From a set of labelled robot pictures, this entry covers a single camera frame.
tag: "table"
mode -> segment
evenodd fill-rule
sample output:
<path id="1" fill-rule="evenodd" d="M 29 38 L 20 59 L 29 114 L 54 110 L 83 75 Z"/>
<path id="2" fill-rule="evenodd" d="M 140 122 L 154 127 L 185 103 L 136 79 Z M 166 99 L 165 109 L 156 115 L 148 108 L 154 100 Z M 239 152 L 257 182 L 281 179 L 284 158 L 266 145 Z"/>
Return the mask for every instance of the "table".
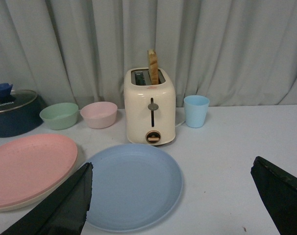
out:
<path id="1" fill-rule="evenodd" d="M 178 116 L 183 108 L 177 108 Z M 59 133 L 78 146 L 79 167 L 97 152 L 126 138 L 125 111 L 116 123 L 94 130 L 82 118 L 66 130 L 45 124 L 17 137 L 0 138 L 0 146 L 14 139 Z M 261 156 L 297 177 L 297 105 L 210 107 L 202 128 L 176 127 L 173 142 L 160 146 L 179 164 L 184 190 L 177 207 L 158 224 L 126 234 L 139 235 L 278 235 L 250 174 Z M 0 233 L 38 203 L 0 212 Z M 85 223 L 82 235 L 108 235 Z"/>

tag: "pink bowl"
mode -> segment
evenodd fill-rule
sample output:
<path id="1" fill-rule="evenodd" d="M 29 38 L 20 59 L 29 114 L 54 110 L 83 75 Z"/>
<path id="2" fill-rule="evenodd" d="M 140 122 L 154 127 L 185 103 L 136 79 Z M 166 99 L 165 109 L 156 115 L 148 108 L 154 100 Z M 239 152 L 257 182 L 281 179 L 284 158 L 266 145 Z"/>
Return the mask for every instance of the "pink bowl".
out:
<path id="1" fill-rule="evenodd" d="M 85 106 L 80 113 L 88 127 L 102 129 L 114 124 L 117 108 L 111 102 L 96 102 Z"/>

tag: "toaster knob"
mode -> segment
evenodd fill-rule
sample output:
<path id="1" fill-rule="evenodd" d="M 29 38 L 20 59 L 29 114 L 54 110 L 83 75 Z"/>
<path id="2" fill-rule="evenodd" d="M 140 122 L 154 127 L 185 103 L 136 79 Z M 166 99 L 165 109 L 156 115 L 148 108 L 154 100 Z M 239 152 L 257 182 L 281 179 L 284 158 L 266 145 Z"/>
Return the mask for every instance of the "toaster knob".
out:
<path id="1" fill-rule="evenodd" d="M 160 141 L 160 133 L 158 131 L 150 131 L 146 136 L 147 142 L 157 143 Z"/>
<path id="2" fill-rule="evenodd" d="M 155 111 L 155 110 L 158 110 L 158 104 L 155 104 L 155 103 L 151 103 L 148 105 L 148 109 L 151 110 L 151 111 Z"/>

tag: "blue plate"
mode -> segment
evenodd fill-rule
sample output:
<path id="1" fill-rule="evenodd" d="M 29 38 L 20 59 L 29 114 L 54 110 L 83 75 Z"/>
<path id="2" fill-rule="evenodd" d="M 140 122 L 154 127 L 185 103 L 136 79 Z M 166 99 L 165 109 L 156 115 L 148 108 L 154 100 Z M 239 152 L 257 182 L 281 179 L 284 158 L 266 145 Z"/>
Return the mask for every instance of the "blue plate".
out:
<path id="1" fill-rule="evenodd" d="M 123 144 L 94 155 L 87 222 L 110 232 L 130 232 L 164 218 L 179 201 L 183 178 L 167 153 L 145 144 Z"/>

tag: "pot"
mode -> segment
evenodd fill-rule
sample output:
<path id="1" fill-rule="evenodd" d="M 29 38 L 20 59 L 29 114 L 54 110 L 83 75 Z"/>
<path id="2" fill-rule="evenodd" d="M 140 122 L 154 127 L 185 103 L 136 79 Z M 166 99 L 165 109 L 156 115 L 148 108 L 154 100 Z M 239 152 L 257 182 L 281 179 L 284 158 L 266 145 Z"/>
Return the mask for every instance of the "pot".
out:
<path id="1" fill-rule="evenodd" d="M 45 102 L 31 90 L 11 90 L 13 85 L 0 84 L 0 137 L 12 137 L 29 132 L 43 121 L 40 112 Z"/>

